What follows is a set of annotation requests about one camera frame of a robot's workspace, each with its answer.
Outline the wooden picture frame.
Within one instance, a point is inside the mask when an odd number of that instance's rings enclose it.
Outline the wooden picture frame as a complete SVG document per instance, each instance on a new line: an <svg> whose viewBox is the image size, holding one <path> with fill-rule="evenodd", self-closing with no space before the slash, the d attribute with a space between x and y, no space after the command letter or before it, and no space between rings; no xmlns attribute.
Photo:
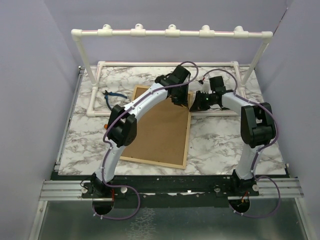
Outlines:
<svg viewBox="0 0 320 240"><path fill-rule="evenodd" d="M137 123L135 140L120 159L124 161L185 169L189 147L191 113L170 98L150 109Z"/></svg>

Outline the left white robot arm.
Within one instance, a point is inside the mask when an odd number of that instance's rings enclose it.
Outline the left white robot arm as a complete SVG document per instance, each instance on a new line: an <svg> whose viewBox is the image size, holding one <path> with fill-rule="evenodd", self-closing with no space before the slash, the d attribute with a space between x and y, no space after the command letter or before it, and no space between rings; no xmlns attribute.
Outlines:
<svg viewBox="0 0 320 240"><path fill-rule="evenodd" d="M106 197L111 190L109 182L115 176L115 168L127 146L136 138L138 122L144 114L160 102L170 98L180 107L188 107L188 86L191 73L179 64L173 72L158 76L154 83L138 98L125 106L115 105L109 116L106 132L102 138L107 151L93 176L98 179L93 185L97 196Z"/></svg>

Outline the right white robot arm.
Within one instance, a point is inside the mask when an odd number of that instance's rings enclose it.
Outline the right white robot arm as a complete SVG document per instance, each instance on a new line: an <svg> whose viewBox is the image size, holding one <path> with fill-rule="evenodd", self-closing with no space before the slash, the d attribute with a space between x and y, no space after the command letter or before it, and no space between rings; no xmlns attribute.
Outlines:
<svg viewBox="0 0 320 240"><path fill-rule="evenodd" d="M213 105L219 105L240 116L240 136L244 145L235 168L238 178L229 184L230 191L240 196L248 189L245 180L254 177L261 151L272 145L278 137L272 107L268 102L252 102L234 90L227 90L222 76L210 78L209 84L211 93L198 90L189 110L203 112Z"/></svg>

